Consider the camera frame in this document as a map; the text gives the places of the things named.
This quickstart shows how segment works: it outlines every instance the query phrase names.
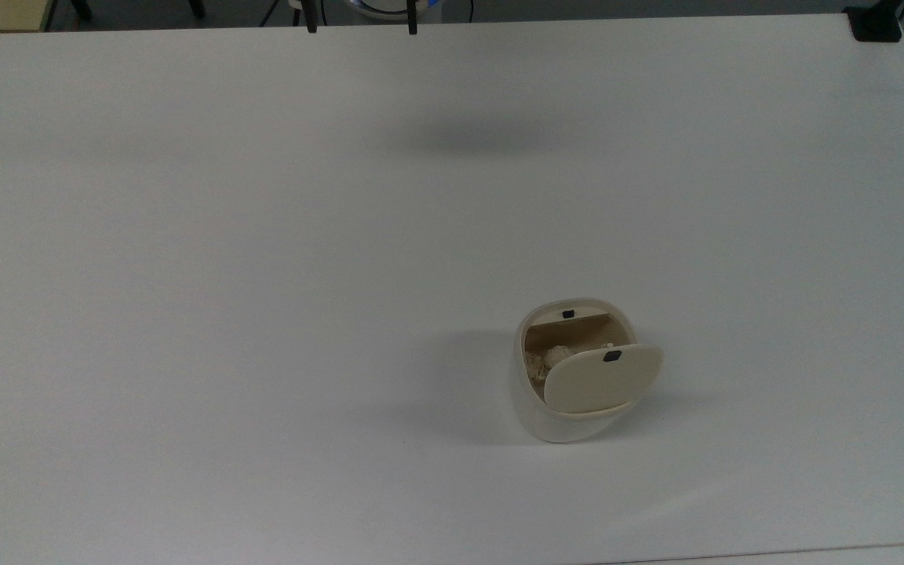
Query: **open lid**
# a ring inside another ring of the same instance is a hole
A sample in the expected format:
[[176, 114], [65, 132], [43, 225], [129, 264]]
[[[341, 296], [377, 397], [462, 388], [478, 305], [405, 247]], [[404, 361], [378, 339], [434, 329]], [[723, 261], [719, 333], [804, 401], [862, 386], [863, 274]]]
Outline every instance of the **open lid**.
[[585, 351], [546, 375], [543, 399], [557, 412], [582, 414], [639, 400], [661, 371], [661, 349], [648, 344]]

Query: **white object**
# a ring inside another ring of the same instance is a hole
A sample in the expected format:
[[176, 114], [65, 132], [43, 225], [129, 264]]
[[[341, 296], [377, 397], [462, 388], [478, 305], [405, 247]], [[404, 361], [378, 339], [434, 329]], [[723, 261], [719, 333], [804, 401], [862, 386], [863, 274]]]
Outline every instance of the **white object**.
[[[595, 299], [536, 308], [518, 326], [514, 352], [516, 412], [534, 436], [552, 443], [602, 432], [637, 404], [662, 362], [661, 349], [637, 344], [623, 312]], [[548, 374], [534, 374], [531, 356], [545, 359]]]
[[[507, 380], [560, 296], [666, 364], [550, 446]], [[901, 543], [904, 42], [0, 35], [0, 565]]]
[[[344, 0], [344, 3], [369, 18], [398, 21], [406, 20], [405, 0]], [[417, 8], [417, 14], [423, 14], [429, 8], [434, 8], [440, 3], [441, 0], [417, 0], [414, 6]], [[440, 12], [440, 9], [436, 8], [433, 12], [438, 13]]]

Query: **floor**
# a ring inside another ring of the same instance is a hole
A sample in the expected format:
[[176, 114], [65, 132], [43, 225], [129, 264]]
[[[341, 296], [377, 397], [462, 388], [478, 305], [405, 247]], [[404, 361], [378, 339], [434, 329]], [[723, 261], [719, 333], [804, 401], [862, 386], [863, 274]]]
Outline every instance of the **floor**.
[[[195, 19], [188, 0], [89, 0], [93, 20], [78, 20], [69, 0], [55, 0], [48, 31], [255, 27], [273, 0], [204, 0], [207, 16]], [[466, 22], [471, 0], [444, 0], [442, 22]], [[327, 25], [359, 22], [345, 0], [320, 0]], [[838, 13], [869, 0], [472, 0], [476, 22], [641, 18], [744, 14]], [[291, 25], [287, 0], [279, 0], [267, 26]]]

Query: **container lid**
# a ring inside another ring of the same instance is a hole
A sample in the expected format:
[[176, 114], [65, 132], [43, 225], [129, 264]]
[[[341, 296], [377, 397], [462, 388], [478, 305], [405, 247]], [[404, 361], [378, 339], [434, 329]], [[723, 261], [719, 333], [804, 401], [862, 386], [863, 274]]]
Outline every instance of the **container lid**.
[[583, 414], [639, 400], [661, 371], [662, 352], [648, 344], [585, 351], [546, 375], [543, 399], [557, 412]]

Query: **chair leg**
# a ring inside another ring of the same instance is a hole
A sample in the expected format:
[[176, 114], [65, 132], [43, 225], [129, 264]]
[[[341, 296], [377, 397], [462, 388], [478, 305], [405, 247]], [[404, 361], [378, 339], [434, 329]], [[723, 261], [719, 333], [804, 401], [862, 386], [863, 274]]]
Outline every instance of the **chair leg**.
[[72, 0], [72, 7], [80, 20], [90, 21], [93, 18], [93, 11], [89, 9], [86, 0]]
[[191, 3], [191, 11], [194, 12], [194, 17], [203, 18], [205, 15], [204, 10], [204, 2], [202, 0], [190, 0]]

